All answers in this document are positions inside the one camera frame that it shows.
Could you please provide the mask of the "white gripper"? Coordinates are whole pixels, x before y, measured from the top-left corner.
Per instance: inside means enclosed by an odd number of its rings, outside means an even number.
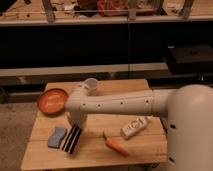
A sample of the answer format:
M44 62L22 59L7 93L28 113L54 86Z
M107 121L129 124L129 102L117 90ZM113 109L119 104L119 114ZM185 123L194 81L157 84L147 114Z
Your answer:
M87 115L84 113L68 113L67 114L68 122L71 126L77 125L82 130L85 129Z

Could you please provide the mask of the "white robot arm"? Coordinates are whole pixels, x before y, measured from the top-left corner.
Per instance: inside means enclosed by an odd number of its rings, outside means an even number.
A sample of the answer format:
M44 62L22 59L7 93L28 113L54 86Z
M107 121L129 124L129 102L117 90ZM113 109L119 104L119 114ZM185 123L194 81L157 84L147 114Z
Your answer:
M213 171L213 88L143 90L92 96L81 84L66 102L78 125L89 114L154 115L168 118L167 171Z

